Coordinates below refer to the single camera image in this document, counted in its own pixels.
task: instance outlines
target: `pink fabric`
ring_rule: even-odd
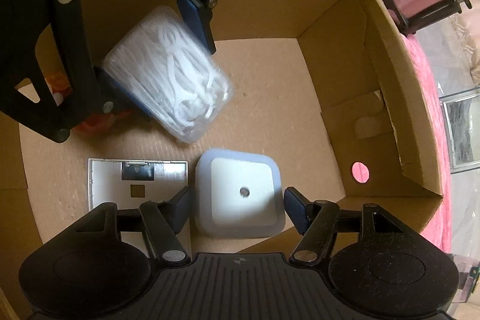
[[[434,129],[442,179],[443,202],[423,230],[422,235],[441,250],[449,252],[452,243],[450,163],[448,160],[447,141],[437,86],[427,56],[415,36],[409,35],[408,37],[404,37],[404,42],[410,52],[412,64],[417,72],[417,78],[423,90],[423,98],[427,106],[428,115]]]

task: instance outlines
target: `circular pad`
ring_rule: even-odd
[[[351,306],[392,318],[441,310],[458,284],[455,264],[425,239],[408,234],[375,234],[348,246],[332,257],[328,274]]]
[[[53,248],[33,253],[20,269],[30,303],[56,318],[96,318],[135,299],[150,278],[137,248],[117,241],[108,248]]]

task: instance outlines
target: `orange object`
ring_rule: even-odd
[[[52,94],[59,92],[65,99],[71,94],[70,82],[68,77],[63,72],[56,72],[46,78],[47,83],[51,86]],[[131,110],[121,112],[118,115],[111,113],[107,114],[92,114],[81,124],[74,127],[74,129],[86,136],[94,136],[105,133],[109,130],[117,119],[128,117]]]

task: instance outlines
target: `cardboard box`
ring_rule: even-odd
[[[93,58],[160,4],[176,8],[175,0],[82,0]],[[433,131],[381,0],[219,0],[212,29],[236,97],[198,143],[178,144],[134,116],[102,137],[55,144],[0,115],[0,286],[20,318],[29,313],[20,264],[87,212],[87,158],[187,160],[193,174],[203,151],[230,148],[272,157],[283,187],[312,200],[350,209],[376,202],[418,231],[435,212],[442,197]],[[36,52],[45,75],[61,69],[49,29]],[[368,167],[369,181],[354,180],[354,162]],[[291,227],[260,244],[206,238],[192,227],[192,246],[288,252],[298,240]]]

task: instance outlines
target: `white cable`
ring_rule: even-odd
[[[173,10],[158,7],[106,56],[103,69],[172,135],[205,133],[233,88]]]

